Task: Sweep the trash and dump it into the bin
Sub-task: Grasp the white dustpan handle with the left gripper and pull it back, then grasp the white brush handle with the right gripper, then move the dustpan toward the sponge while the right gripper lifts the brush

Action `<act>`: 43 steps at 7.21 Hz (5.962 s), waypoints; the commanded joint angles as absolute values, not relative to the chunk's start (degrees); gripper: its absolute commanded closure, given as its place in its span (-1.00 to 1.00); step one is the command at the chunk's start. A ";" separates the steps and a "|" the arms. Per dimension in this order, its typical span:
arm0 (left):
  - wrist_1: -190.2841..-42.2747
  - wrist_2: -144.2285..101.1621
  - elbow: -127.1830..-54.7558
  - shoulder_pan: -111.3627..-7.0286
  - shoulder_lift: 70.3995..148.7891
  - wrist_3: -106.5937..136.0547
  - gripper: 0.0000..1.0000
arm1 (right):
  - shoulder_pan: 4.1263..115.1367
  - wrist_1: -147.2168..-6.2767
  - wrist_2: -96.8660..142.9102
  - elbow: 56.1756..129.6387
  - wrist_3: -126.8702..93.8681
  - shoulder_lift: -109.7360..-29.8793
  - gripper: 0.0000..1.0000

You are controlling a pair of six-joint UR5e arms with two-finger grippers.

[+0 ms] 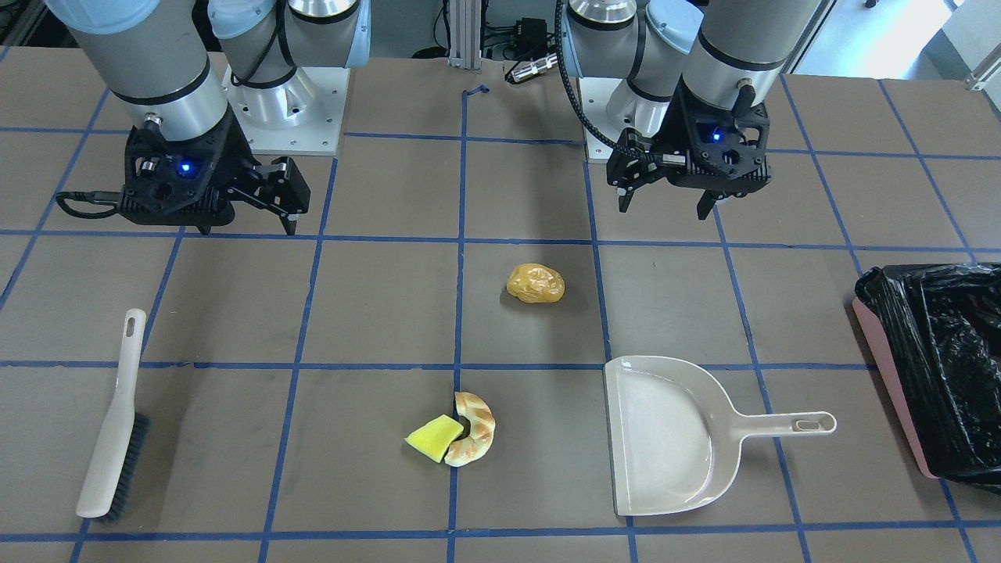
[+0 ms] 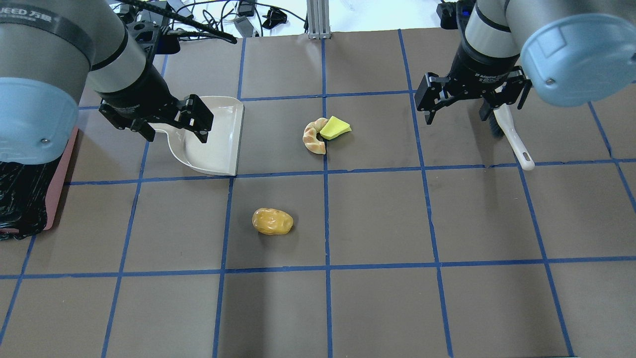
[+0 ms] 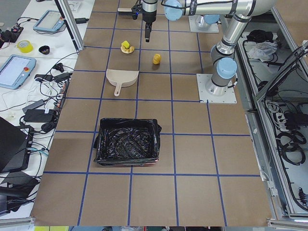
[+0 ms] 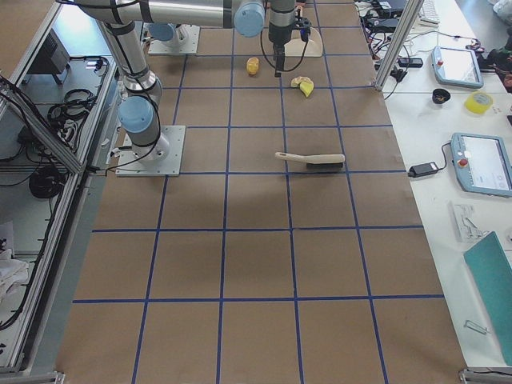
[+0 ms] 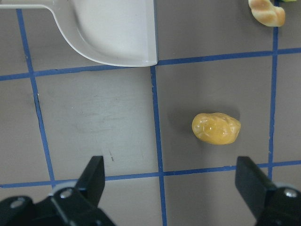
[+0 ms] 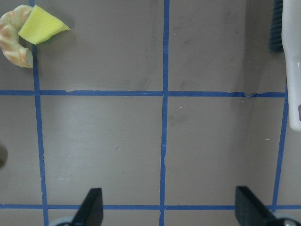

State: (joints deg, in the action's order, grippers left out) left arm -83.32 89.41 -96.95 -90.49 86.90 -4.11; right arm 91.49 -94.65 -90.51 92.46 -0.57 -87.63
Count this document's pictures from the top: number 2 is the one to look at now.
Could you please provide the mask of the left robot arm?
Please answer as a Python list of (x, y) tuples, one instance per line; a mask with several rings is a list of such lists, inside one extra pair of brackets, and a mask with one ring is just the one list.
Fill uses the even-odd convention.
[(66, 149), (88, 86), (114, 127), (152, 141), (152, 124), (206, 143), (213, 114), (177, 100), (152, 59), (104, 0), (1, 2), (1, 161), (43, 165)]

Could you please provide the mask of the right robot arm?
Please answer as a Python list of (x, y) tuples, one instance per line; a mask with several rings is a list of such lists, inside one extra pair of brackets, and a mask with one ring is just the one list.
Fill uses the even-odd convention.
[(425, 74), (415, 93), (427, 124), (460, 100), (483, 99), (487, 120), (504, 105), (522, 108), (531, 89), (571, 107), (635, 79), (633, 0), (444, 0), (438, 15), (461, 42), (448, 74)]

